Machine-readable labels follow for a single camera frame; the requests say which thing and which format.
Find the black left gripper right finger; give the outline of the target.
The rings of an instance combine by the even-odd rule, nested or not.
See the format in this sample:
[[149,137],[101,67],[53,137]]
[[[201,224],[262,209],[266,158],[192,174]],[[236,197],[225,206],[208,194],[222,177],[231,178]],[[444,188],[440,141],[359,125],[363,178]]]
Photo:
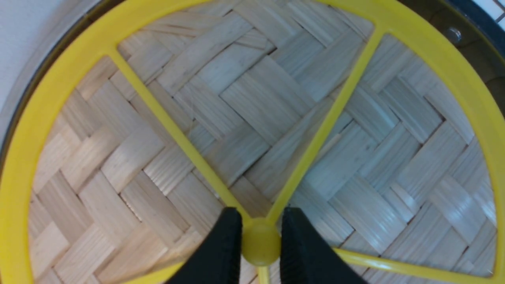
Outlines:
[[300,208],[284,209],[279,267],[283,284],[366,284],[332,250]]

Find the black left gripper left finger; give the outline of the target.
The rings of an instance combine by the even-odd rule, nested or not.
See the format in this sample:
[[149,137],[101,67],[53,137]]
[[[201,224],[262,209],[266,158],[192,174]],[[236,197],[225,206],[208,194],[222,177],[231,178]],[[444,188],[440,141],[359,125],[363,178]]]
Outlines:
[[222,210],[213,228],[166,284],[238,284],[242,217],[236,208]]

